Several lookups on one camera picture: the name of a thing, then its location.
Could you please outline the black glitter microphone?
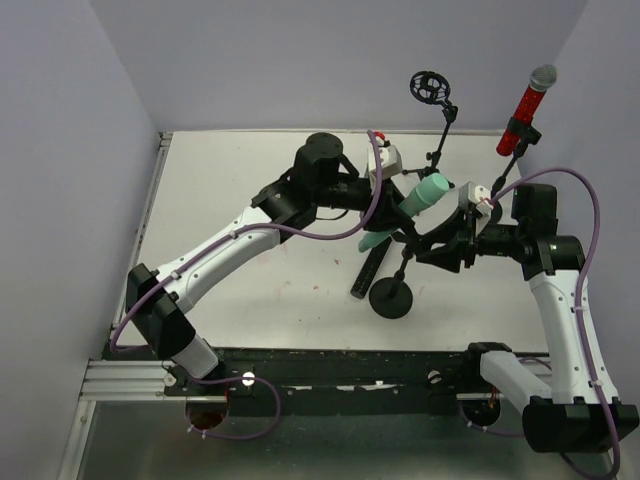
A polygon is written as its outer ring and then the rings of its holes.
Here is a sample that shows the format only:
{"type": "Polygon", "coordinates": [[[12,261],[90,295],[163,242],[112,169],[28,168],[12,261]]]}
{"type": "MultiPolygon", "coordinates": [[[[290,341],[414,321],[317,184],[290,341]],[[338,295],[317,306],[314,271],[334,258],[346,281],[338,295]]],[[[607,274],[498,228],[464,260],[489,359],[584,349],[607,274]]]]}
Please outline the black glitter microphone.
{"type": "Polygon", "coordinates": [[[373,281],[382,265],[383,260],[391,246],[392,240],[387,238],[378,246],[372,248],[364,261],[350,290],[351,296],[362,300],[366,297],[373,281]]]}

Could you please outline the teal plastic microphone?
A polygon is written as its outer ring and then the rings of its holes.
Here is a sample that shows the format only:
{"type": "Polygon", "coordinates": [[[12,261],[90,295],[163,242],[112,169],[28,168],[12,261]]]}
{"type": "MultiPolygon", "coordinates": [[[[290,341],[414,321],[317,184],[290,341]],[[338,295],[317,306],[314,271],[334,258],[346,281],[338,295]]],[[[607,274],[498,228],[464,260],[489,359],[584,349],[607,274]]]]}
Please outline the teal plastic microphone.
{"type": "MultiPolygon", "coordinates": [[[[423,178],[400,204],[400,209],[412,218],[420,212],[431,208],[450,190],[449,181],[440,173],[433,173],[423,178]]],[[[379,245],[388,238],[387,231],[381,233],[366,232],[358,243],[358,251],[364,253],[379,245]]]]}

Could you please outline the black round-base clip stand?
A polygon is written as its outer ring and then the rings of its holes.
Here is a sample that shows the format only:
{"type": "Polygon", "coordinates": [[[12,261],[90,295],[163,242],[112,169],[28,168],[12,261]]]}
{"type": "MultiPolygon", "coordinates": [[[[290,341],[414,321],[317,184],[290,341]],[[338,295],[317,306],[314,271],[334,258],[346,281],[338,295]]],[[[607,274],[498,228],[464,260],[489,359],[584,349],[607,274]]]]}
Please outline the black round-base clip stand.
{"type": "Polygon", "coordinates": [[[377,261],[379,268],[387,249],[383,245],[387,243],[402,243],[402,261],[391,277],[384,277],[376,281],[369,289],[369,303],[376,314],[386,319],[399,319],[409,313],[413,305],[413,293],[405,281],[406,269],[414,258],[414,250],[411,244],[417,237],[415,234],[405,234],[401,231],[392,233],[379,245],[371,249],[370,254],[377,261]]]}

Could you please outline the black round-base mic stand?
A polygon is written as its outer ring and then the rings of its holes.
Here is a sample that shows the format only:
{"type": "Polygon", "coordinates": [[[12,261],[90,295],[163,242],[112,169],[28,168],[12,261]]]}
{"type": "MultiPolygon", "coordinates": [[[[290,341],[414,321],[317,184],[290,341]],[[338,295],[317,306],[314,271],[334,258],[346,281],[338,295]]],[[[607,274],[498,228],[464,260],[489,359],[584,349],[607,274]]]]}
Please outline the black round-base mic stand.
{"type": "Polygon", "coordinates": [[[496,152],[503,157],[509,157],[510,161],[503,173],[499,175],[491,187],[491,196],[494,197],[506,184],[507,177],[516,162],[524,156],[531,145],[536,145],[541,139],[541,133],[532,126],[515,116],[512,116],[507,124],[506,131],[500,139],[496,152]]]}

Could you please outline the red glitter microphone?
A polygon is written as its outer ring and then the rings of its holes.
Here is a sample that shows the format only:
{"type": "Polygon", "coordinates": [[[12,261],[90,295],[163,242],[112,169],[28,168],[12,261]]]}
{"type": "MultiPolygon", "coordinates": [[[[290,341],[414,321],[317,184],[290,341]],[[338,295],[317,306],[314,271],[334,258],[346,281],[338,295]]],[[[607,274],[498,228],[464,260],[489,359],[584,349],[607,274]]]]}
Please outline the red glitter microphone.
{"type": "Polygon", "coordinates": [[[557,69],[551,64],[541,65],[531,73],[529,85],[496,147],[500,156],[511,155],[517,144],[526,137],[536,110],[546,92],[556,83],[557,77],[557,69]]]}

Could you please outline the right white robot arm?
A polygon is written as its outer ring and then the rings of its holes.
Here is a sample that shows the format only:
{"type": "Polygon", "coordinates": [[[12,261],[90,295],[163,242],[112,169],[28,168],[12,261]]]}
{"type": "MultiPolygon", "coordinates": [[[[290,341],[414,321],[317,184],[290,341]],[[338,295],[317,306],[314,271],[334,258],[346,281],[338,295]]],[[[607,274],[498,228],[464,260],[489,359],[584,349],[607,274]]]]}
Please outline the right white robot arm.
{"type": "Polygon", "coordinates": [[[603,453],[639,425],[605,367],[588,312],[580,241],[557,233],[557,190],[525,183],[516,188],[514,224],[492,224],[486,188],[469,182],[454,213],[421,238],[416,260],[457,273],[478,256],[506,257],[522,267],[538,306],[551,360],[544,383],[506,346],[470,345],[477,374],[520,412],[524,436],[538,453],[603,453]]]}

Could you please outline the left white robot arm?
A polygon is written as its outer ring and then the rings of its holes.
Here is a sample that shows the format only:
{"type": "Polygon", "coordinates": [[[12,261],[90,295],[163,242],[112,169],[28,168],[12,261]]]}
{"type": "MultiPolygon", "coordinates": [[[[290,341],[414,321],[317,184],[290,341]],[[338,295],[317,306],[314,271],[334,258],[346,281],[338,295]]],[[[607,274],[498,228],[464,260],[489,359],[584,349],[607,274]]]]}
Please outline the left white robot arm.
{"type": "Polygon", "coordinates": [[[129,271],[124,323],[135,325],[157,359],[173,361],[195,379],[206,378],[220,360],[187,314],[228,275],[293,236],[311,238],[307,228],[320,208],[360,215],[350,230],[321,234],[321,241],[407,223],[399,207],[402,194],[391,174],[382,171],[382,151],[389,144],[375,133],[369,141],[374,164],[361,174],[338,137],[326,132],[310,135],[296,151],[292,166],[263,187],[223,230],[156,269],[140,263],[129,271]]]}

